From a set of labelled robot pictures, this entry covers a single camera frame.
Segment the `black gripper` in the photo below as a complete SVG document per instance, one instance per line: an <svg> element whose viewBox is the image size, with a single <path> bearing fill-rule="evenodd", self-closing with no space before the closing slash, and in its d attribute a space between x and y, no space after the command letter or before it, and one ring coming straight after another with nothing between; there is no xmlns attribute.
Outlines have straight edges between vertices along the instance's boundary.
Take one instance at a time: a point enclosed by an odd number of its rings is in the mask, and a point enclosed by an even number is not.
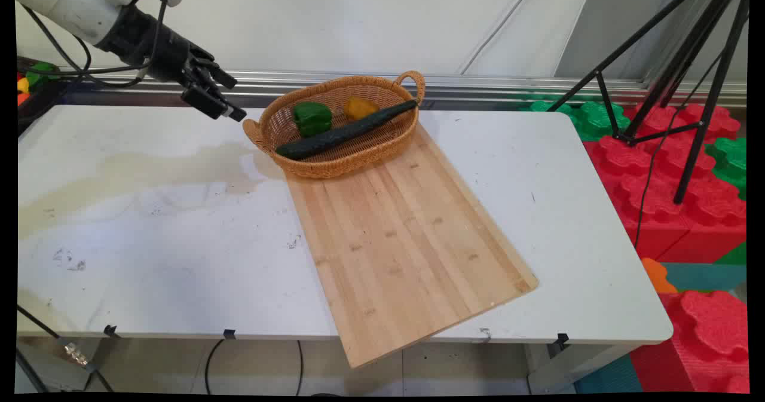
<svg viewBox="0 0 765 402"><path fill-rule="evenodd" d="M144 65L153 59L148 76L161 82L183 85L180 99L211 119L227 117L241 122L246 111L222 94L237 85L237 79L222 70L211 54L184 38L166 24L156 34L158 19L139 8L123 7L117 22L96 48L115 54L128 66Z"/></svg>

